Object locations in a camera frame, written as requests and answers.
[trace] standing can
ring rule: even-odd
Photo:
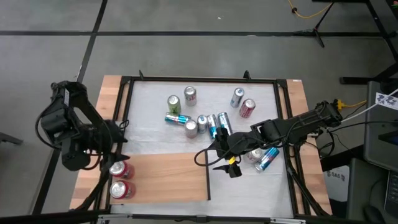
[[[216,115],[214,115],[214,114],[208,115],[207,122],[208,122],[210,137],[211,137],[211,139],[214,139],[214,138],[216,138],[216,134],[217,134],[216,130],[219,127]]]
[[[242,88],[236,88],[231,99],[231,106],[237,108],[241,103],[242,97],[244,95],[244,90]]]
[[[197,123],[190,119],[185,123],[185,135],[188,138],[194,138],[198,134],[198,125]]]
[[[171,95],[167,99],[167,104],[169,105],[170,113],[180,114],[181,113],[181,102],[180,98],[176,95]]]
[[[244,158],[244,160],[246,160],[246,162],[253,164],[253,163],[259,161],[263,155],[264,155],[264,153],[262,152],[262,149],[256,149],[256,150],[247,152],[243,158]]]
[[[187,86],[184,90],[185,104],[195,106],[197,104],[197,90],[193,86]]]
[[[114,177],[120,177],[123,179],[131,179],[134,177],[136,170],[133,165],[128,164],[125,161],[115,162],[109,169],[109,173]]]
[[[279,150],[275,147],[268,149],[268,151],[261,157],[260,161],[255,163],[254,167],[258,172],[264,171],[269,164],[278,156]]]
[[[115,199],[129,199],[136,194],[136,185],[124,180],[112,184],[110,193]]]
[[[198,117],[198,132],[205,133],[207,131],[207,117],[205,115],[199,115]]]
[[[189,119],[191,119],[190,116],[182,114],[174,115],[169,112],[167,112],[166,116],[164,117],[164,121],[170,124],[179,124],[179,125],[184,125]]]
[[[251,113],[254,111],[256,108],[256,103],[252,99],[247,99],[243,101],[242,107],[239,110],[239,114],[241,115],[242,118],[248,118],[250,117]]]
[[[221,112],[218,114],[218,121],[220,122],[220,126],[225,128],[229,135],[232,135],[232,127],[229,122],[228,114],[226,112]]]

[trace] gray floor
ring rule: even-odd
[[[396,27],[383,1],[375,8],[386,27]],[[293,1],[301,14],[326,4]],[[100,0],[0,1],[0,30],[92,30]],[[309,29],[319,17],[299,19],[283,1],[109,1],[100,30],[294,31]],[[323,31],[377,31],[364,5],[335,4]],[[22,138],[22,146],[0,144],[0,216],[30,213],[51,149],[34,134],[36,116],[50,102],[50,84],[75,80],[88,37],[0,37],[0,131]],[[365,86],[343,86],[340,76],[371,77],[393,61],[381,39],[293,37],[98,37],[83,83],[95,103],[103,75],[302,79],[310,108],[321,100],[365,99]],[[353,119],[352,123],[363,118]],[[339,132],[353,147],[363,127]],[[318,140],[323,145],[329,139]],[[336,152],[344,150],[337,144]],[[66,211],[76,172],[58,166],[44,212]]]

